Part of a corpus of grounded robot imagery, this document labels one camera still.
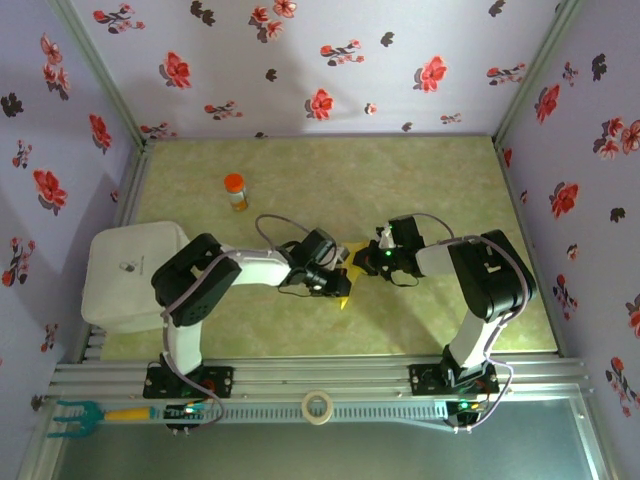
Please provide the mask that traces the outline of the white square storage case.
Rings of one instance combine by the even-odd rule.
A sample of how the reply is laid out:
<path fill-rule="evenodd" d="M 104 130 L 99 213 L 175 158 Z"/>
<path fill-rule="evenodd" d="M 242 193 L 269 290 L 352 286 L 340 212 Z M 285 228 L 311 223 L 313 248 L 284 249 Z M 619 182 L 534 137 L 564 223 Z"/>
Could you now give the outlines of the white square storage case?
<path fill-rule="evenodd" d="M 161 307 L 153 274 L 189 243 L 171 221 L 129 225 L 97 234 L 91 242 L 82 294 L 83 319 L 108 333 L 158 329 Z"/>

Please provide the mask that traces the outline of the white tape roll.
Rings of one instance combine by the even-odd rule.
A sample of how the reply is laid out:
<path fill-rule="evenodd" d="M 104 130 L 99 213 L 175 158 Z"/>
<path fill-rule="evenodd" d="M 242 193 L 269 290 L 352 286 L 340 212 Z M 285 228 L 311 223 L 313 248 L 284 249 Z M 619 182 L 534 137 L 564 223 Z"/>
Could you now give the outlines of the white tape roll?
<path fill-rule="evenodd" d="M 325 405 L 322 414 L 314 414 L 311 410 L 311 403 L 320 400 Z M 311 390 L 302 399 L 301 412 L 303 418 L 313 426 L 321 426 L 328 423 L 334 414 L 334 402 L 328 393 L 322 390 Z"/>

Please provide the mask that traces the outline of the orange capped pill bottle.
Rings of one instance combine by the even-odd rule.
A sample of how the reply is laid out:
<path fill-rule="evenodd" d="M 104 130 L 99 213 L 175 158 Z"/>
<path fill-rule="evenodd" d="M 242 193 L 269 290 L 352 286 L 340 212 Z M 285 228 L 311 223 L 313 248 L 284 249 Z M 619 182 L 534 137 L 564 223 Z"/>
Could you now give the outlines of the orange capped pill bottle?
<path fill-rule="evenodd" d="M 248 208 L 244 178 L 239 173 L 230 173 L 224 178 L 224 187 L 229 196 L 231 207 L 235 211 Z"/>

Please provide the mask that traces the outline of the small black controller board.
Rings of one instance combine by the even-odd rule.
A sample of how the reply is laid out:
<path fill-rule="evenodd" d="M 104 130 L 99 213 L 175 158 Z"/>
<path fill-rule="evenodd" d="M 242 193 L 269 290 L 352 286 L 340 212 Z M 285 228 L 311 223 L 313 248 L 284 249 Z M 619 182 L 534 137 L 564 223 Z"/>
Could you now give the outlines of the small black controller board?
<path fill-rule="evenodd" d="M 455 434 L 471 433 L 486 421 L 492 413 L 492 406 L 487 402 L 467 400 L 446 403 L 447 417 L 444 423 Z"/>
<path fill-rule="evenodd" d="M 205 418 L 207 405 L 203 403 L 186 403 L 167 405 L 162 418 L 167 420 L 165 426 L 173 436 L 188 437 L 198 429 Z"/>

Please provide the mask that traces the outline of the aluminium base rail beam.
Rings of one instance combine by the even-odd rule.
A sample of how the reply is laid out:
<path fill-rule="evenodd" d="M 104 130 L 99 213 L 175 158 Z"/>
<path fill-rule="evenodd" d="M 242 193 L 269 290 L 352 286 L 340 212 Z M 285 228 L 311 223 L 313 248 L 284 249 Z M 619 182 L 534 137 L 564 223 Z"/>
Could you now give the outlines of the aluminium base rail beam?
<path fill-rule="evenodd" d="M 594 391 L 583 361 L 553 353 L 501 354 L 514 369 L 505 389 L 510 401 L 554 399 Z M 312 390 L 344 401 L 405 401 L 413 382 L 410 367 L 435 364 L 434 356 L 335 356 L 207 360 L 206 366 L 233 370 L 230 399 L 235 402 L 297 401 Z M 47 395 L 89 400 L 140 400 L 147 365 L 140 362 L 59 364 Z"/>

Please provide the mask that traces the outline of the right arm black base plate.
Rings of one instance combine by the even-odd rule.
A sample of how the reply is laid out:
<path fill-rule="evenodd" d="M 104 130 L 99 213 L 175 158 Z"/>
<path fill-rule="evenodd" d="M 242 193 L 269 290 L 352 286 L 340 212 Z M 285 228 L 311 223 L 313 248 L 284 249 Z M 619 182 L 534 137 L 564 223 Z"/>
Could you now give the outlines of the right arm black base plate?
<path fill-rule="evenodd" d="M 497 394 L 496 369 L 490 364 L 455 372 L 441 364 L 412 364 L 408 367 L 413 396 Z"/>

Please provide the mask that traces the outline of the aluminium side rail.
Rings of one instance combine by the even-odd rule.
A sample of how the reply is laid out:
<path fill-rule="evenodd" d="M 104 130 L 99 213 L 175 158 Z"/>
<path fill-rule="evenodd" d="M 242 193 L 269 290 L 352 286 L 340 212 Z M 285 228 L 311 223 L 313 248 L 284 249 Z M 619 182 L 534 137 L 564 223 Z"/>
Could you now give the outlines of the aluminium side rail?
<path fill-rule="evenodd" d="M 148 141 L 131 153 L 119 189 L 120 198 L 116 204 L 114 217 L 108 224 L 109 227 L 128 226 L 136 219 L 140 196 L 154 149 L 155 143 Z M 104 329 L 85 322 L 74 347 L 73 361 L 75 363 L 99 362 L 106 337 L 107 333 Z"/>
<path fill-rule="evenodd" d="M 554 324 L 555 313 L 549 311 L 548 302 L 544 298 L 545 282 L 540 280 L 537 275 L 536 268 L 538 267 L 538 263 L 534 243 L 532 242 L 530 231 L 525 222 L 523 210 L 525 205 L 521 202 L 520 191 L 510 180 L 508 168 L 504 161 L 502 145 L 497 142 L 494 137 L 491 138 L 491 142 L 501 169 L 505 189 L 508 192 L 512 204 L 514 218 L 518 223 L 518 239 L 513 238 L 511 242 L 520 254 L 523 262 L 529 268 L 537 285 L 535 299 L 531 301 L 531 305 L 526 308 L 525 312 L 510 324 L 507 332 L 509 334 L 513 332 L 518 334 L 518 352 L 563 357 L 563 340 L 559 335 L 559 330 Z"/>

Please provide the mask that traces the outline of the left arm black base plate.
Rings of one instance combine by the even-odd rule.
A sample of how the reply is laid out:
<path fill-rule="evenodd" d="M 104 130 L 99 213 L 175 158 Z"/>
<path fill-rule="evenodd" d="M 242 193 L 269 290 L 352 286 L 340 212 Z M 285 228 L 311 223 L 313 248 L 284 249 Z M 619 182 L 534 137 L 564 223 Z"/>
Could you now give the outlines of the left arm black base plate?
<path fill-rule="evenodd" d="M 228 366 L 200 366 L 186 377 L 218 397 L 226 399 L 231 395 L 234 370 Z M 164 364 L 147 368 L 142 395 L 146 399 L 206 397 L 206 394 L 185 383 Z"/>

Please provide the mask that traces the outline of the aluminium corner post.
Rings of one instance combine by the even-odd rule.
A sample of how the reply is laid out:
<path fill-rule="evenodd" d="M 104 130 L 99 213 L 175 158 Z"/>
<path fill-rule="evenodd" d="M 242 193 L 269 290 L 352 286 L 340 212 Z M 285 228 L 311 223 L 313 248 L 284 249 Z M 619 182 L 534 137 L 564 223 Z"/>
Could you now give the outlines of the aluminium corner post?
<path fill-rule="evenodd" d="M 106 64 L 96 49 L 94 42 L 82 24 L 71 0 L 45 0 L 45 2 L 60 20 L 77 49 L 80 51 L 87 67 L 91 70 L 96 81 L 106 94 L 137 149 L 139 151 L 143 151 L 146 141 L 139 132 L 134 116 L 127 106 L 124 97 L 117 88 Z"/>
<path fill-rule="evenodd" d="M 525 110 L 524 104 L 534 91 L 537 82 L 545 75 L 549 63 L 586 3 L 587 0 L 558 0 L 553 21 L 549 26 L 546 36 L 527 69 L 521 87 L 510 102 L 506 113 L 492 136 L 494 146 L 501 144 L 507 134 L 514 128 L 514 125 Z"/>

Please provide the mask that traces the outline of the aluminium frame rail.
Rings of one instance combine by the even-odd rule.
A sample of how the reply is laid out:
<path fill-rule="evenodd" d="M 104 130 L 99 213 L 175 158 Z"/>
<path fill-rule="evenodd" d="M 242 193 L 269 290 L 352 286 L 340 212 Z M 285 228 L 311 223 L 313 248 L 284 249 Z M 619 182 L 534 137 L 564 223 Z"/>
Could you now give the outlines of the aluminium frame rail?
<path fill-rule="evenodd" d="M 49 434 L 64 431 L 64 426 L 54 420 L 63 414 L 64 408 L 55 401 L 48 401 L 38 411 L 38 422 L 28 443 L 17 480 L 54 480 L 63 439 L 50 438 Z"/>
<path fill-rule="evenodd" d="M 594 403 L 589 397 L 570 400 L 574 422 L 591 480 L 618 480 L 615 462 Z"/>

